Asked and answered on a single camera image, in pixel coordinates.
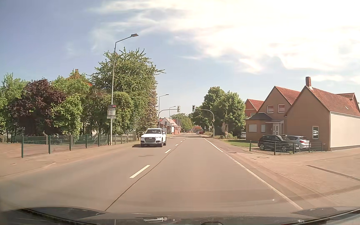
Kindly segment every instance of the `parked car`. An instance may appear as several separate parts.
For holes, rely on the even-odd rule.
[[[305,136],[287,135],[287,138],[299,145],[300,149],[309,148],[309,140]]]
[[[299,147],[298,144],[293,143],[285,135],[264,135],[258,140],[260,150],[273,150],[276,146],[276,151],[292,151],[293,145]]]
[[[247,132],[241,132],[240,139],[246,139],[247,138]]]
[[[140,137],[140,145],[143,148],[146,145],[156,145],[162,147],[166,145],[166,132],[161,128],[149,128]]]

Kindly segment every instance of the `traffic sign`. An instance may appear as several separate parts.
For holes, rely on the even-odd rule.
[[[116,119],[116,105],[108,105],[107,119]]]

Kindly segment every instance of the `windshield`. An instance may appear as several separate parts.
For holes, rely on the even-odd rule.
[[[340,206],[360,207],[360,1],[0,0],[0,211]]]
[[[160,129],[149,129],[145,132],[146,134],[160,134]]]

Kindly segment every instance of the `grass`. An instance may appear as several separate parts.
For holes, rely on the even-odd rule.
[[[223,139],[223,141],[229,143],[230,145],[249,148],[250,143],[249,141],[246,141],[245,139]],[[256,147],[257,145],[255,143],[252,143],[251,147]]]

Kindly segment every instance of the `road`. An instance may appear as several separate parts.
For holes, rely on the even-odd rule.
[[[292,212],[282,192],[195,134],[0,180],[0,207],[108,212]]]

